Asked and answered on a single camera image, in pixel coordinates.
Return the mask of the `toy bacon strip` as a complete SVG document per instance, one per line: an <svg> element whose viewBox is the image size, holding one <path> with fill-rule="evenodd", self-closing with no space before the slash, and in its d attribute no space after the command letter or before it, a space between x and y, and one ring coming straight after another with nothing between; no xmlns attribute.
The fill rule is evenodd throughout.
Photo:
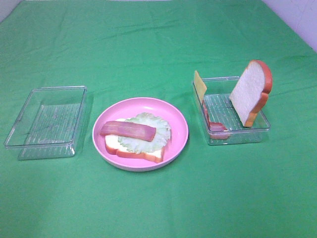
<svg viewBox="0 0 317 238"><path fill-rule="evenodd" d="M209 116L209 113L208 113L208 109L207 109L207 106L206 106L206 103L205 103L204 100L202 101L202 107L203 107L204 117L205 117L205 120L206 120L206 122L207 122L208 129L209 129L211 132L227 131L227 128L226 128L222 123L211 121L210 116ZM224 134L210 134L210 138L211 138L211 139L226 140L226 139L228 139L229 137L230 137L230 134L229 134L229 133L224 133Z"/></svg>
<svg viewBox="0 0 317 238"><path fill-rule="evenodd" d="M145 124L127 121L107 121L100 130L100 135L117 135L141 139L151 142L156 134L156 128Z"/></svg>

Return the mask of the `green tablecloth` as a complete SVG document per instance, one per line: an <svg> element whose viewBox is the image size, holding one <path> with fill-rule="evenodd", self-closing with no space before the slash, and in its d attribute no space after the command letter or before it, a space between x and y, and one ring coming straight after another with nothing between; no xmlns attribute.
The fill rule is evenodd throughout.
<svg viewBox="0 0 317 238"><path fill-rule="evenodd" d="M239 75L263 60L273 88L260 143L210 146L194 71ZM85 85L89 115L72 158L19 161L0 149L3 238L314 238L317 56L260 0L23 1L0 25L0 139L29 92ZM146 173L96 151L102 111L132 97L175 105L183 152Z"/></svg>

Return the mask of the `clear plastic tray right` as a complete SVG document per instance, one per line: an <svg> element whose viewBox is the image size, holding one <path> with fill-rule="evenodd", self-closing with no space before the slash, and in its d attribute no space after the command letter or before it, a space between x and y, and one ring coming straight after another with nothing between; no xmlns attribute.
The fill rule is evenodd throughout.
<svg viewBox="0 0 317 238"><path fill-rule="evenodd" d="M229 95L238 80L238 76L203 78L203 82L207 87L203 100L206 103L211 121L220 122L227 128L227 131L221 132L211 132L208 129L203 107L199 102L193 84L194 100L200 114L201 129L203 130L205 141L208 145L257 143L266 142L269 139L268 131L270 129L270 123L262 111L258 112L252 127L242 126L240 118L229 99ZM226 140L210 138L210 134L224 133L230 134L230 137Z"/></svg>

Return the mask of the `toy bread slice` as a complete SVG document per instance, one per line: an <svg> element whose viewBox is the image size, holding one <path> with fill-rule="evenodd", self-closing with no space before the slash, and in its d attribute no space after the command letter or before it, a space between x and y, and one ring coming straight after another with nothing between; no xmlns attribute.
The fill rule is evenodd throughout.
<svg viewBox="0 0 317 238"><path fill-rule="evenodd" d="M253 126L258 112L268 100L272 85L272 73L267 64L261 60L250 61L229 96L242 126Z"/></svg>
<svg viewBox="0 0 317 238"><path fill-rule="evenodd" d="M126 119L117 119L117 121L125 121ZM130 151L127 151L127 149L123 146L121 146L118 142L117 135L107 135L105 137L105 147L106 151L109 154L117 155L122 158L131 158L131 159L145 159L151 162L160 163L163 161L163 154L164 149L166 146L164 146L162 149L157 150L152 153L133 153Z"/></svg>

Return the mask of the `clear plastic tray left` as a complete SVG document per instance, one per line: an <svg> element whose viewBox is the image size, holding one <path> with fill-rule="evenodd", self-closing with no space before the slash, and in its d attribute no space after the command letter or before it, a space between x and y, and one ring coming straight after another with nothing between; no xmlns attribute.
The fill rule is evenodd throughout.
<svg viewBox="0 0 317 238"><path fill-rule="evenodd" d="M83 131L86 99L86 86L33 89L5 139L5 149L18 160L73 157Z"/></svg>

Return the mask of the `toy cheese slice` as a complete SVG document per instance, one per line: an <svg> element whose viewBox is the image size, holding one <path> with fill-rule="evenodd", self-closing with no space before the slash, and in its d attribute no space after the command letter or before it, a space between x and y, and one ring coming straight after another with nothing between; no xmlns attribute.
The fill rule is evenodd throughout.
<svg viewBox="0 0 317 238"><path fill-rule="evenodd" d="M207 91L207 87L203 82L202 78L200 77L197 70L194 72L194 86L198 95L199 102L202 103L204 99L204 95Z"/></svg>

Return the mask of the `toy lettuce leaf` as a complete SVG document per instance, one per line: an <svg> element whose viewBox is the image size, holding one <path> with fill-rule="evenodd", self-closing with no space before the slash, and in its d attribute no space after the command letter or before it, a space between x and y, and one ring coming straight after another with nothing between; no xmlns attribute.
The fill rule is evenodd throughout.
<svg viewBox="0 0 317 238"><path fill-rule="evenodd" d="M151 113L143 112L133 118L126 119L125 121L156 128L155 136L151 142L132 137L119 136L119 144L125 147L127 151L137 154L142 152L152 153L162 149L171 138L171 127L168 121Z"/></svg>

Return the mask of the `clear plastic tray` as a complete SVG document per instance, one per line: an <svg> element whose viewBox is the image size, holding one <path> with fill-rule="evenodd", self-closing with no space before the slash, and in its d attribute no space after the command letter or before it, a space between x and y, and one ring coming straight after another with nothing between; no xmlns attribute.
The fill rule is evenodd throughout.
<svg viewBox="0 0 317 238"><path fill-rule="evenodd" d="M194 100L200 114L201 129L203 130L205 141L208 145L257 143L266 142L269 139L268 131L270 129L270 123L262 111L258 112L252 127L242 126L240 118L229 99L229 95L238 80L238 76L203 78L203 82L207 87L203 100L206 103L211 121L220 122L227 128L227 131L221 132L211 132L208 129L203 107L199 102L193 84ZM230 134L230 137L226 140L210 138L210 134L224 133Z"/></svg>
<svg viewBox="0 0 317 238"><path fill-rule="evenodd" d="M5 149L18 160L73 157L83 131L86 99L86 86L33 89L5 139Z"/></svg>

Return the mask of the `pink plate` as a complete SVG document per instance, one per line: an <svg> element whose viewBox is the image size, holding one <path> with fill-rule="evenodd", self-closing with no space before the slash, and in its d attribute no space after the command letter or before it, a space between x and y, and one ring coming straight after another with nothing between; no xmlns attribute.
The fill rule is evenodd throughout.
<svg viewBox="0 0 317 238"><path fill-rule="evenodd" d="M144 159L121 158L106 151L105 139L99 135L103 124L109 120L131 118L142 112L149 112L169 122L171 126L171 140L164 150L163 161L150 162ZM159 169L173 162L184 149L189 135L187 121L183 114L172 104L149 97L130 98L107 108L97 118L93 130L92 140L99 154L111 165L133 172L146 172Z"/></svg>

